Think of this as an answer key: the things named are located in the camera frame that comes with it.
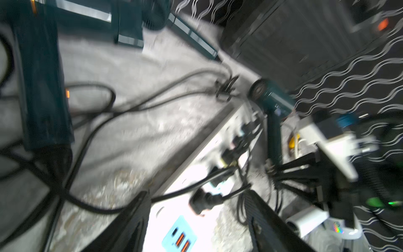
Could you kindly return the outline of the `black plastic tool case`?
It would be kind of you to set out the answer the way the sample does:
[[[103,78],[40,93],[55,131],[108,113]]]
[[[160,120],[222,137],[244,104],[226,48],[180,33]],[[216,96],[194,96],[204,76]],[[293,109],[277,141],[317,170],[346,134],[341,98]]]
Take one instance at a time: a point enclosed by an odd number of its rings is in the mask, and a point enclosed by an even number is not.
[[[286,90],[295,90],[386,40],[381,21],[402,1],[245,1],[220,47]]]

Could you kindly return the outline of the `yellow handled screwdriver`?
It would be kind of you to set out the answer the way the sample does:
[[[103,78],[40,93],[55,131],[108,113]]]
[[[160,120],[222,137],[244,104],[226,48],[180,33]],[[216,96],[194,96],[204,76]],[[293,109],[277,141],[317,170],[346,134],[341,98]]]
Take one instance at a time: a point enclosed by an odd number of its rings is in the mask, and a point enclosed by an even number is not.
[[[296,142],[297,142],[299,139],[300,139],[300,135],[299,135],[299,134],[297,134],[296,136],[292,135],[292,136],[290,137],[289,143],[288,143],[288,146],[289,146],[289,149],[290,149],[290,150],[292,150],[292,149],[294,149],[294,148],[296,147]]]

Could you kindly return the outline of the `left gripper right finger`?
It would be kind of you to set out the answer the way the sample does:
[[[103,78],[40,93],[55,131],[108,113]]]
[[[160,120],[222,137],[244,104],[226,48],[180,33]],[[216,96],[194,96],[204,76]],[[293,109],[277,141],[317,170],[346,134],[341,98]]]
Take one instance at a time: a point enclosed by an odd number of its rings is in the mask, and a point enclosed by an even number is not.
[[[254,252],[312,252],[296,233],[253,190],[244,193]]]

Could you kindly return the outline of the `green dryer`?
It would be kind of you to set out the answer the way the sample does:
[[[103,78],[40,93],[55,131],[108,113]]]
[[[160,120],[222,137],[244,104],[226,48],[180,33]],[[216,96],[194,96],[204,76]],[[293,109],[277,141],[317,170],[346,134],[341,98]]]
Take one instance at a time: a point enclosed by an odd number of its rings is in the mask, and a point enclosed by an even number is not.
[[[274,165],[282,164],[281,121],[292,113],[295,101],[268,79],[255,81],[249,89],[248,98],[267,116],[268,158]]]
[[[195,28],[171,12],[171,1],[140,1],[143,25],[153,31],[169,28],[209,60],[221,62],[218,50]]]
[[[73,128],[58,32],[143,47],[140,1],[9,1],[26,150],[68,146]]]

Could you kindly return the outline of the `black cord pink dryer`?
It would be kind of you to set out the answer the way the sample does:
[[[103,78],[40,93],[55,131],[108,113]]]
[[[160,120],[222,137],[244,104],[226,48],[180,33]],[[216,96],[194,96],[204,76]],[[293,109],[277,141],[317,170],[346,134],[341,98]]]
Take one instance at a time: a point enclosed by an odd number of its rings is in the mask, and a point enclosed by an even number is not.
[[[212,194],[198,189],[191,197],[189,204],[196,215],[200,215],[205,210],[212,210],[215,206],[223,204],[225,201],[236,197],[245,191],[251,189],[251,184],[247,184],[240,189],[223,196],[222,194]]]

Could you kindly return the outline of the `white dryer front right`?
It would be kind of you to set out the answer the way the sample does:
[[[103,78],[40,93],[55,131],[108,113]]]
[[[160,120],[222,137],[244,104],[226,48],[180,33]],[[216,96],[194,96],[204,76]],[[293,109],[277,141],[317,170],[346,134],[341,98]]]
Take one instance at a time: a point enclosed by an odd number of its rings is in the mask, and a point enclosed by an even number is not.
[[[300,238],[303,238],[325,222],[329,217],[330,215],[328,211],[322,210],[316,206],[310,206],[286,219],[285,223]]]

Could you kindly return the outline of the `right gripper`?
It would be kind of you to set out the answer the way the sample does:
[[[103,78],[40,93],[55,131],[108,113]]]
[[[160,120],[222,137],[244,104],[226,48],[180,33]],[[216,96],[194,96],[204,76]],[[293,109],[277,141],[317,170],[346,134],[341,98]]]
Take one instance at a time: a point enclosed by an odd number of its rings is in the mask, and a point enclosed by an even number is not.
[[[323,152],[309,153],[289,163],[276,165],[270,170],[270,176],[277,188],[296,194],[328,212],[330,217],[354,220],[357,181],[347,179]]]

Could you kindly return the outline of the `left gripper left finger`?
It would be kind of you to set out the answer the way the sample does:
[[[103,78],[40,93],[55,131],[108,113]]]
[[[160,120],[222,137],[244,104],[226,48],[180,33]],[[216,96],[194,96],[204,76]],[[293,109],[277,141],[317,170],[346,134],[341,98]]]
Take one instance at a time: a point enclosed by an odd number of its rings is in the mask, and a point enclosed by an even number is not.
[[[151,212],[151,197],[140,192],[84,252],[141,252]]]

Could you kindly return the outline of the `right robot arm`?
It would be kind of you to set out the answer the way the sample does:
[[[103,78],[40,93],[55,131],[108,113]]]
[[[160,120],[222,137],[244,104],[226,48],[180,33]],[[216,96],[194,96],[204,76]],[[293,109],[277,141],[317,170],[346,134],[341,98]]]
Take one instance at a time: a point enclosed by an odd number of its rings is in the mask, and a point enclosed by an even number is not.
[[[275,186],[342,219],[354,228],[354,207],[403,210],[403,169],[381,157],[381,137],[364,135],[367,125],[384,122],[382,136],[403,120],[400,111],[358,118],[320,110],[299,122],[299,132],[316,150],[270,169]]]

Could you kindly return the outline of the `white multicolour power strip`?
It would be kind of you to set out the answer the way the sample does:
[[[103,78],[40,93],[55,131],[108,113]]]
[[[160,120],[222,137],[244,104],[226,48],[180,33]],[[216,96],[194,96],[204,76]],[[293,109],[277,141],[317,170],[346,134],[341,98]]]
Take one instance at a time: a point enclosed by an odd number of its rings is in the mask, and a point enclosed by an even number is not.
[[[224,106],[168,162],[156,179],[145,252],[211,252],[224,200],[260,136],[248,102]]]

